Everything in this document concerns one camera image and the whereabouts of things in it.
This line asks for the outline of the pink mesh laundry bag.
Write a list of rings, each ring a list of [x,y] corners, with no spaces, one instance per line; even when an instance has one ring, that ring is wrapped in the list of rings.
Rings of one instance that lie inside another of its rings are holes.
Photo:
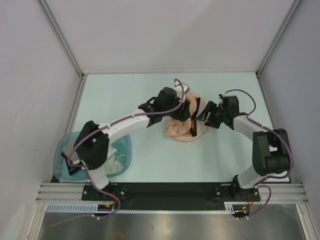
[[[206,107],[206,102],[198,94],[188,92],[186,100],[190,100],[191,117],[186,121],[179,121],[170,118],[167,121],[165,136],[172,137],[179,142],[192,142],[208,133],[209,127],[203,121],[196,120],[196,117]]]

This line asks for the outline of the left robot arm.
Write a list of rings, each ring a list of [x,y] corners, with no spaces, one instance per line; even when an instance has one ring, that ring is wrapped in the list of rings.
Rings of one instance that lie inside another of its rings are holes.
[[[70,155],[76,153],[79,157],[98,199],[105,200],[111,193],[110,181],[104,170],[111,144],[131,132],[151,127],[165,117],[187,120],[191,116],[190,101],[185,100],[189,91],[190,87],[183,83],[173,88],[164,87],[158,96],[150,98],[125,117],[105,126],[92,120],[83,126]]]

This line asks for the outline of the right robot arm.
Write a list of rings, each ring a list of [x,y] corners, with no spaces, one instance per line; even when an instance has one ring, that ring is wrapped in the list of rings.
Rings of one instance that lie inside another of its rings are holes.
[[[271,129],[255,121],[246,112],[241,112],[237,96],[220,96],[221,103],[209,101],[204,110],[197,115],[205,126],[219,129],[225,124],[252,141],[252,164],[235,175],[230,183],[230,195],[237,201],[247,198],[258,184],[267,179],[280,179],[279,174],[293,169],[293,155],[288,133],[283,128]]]

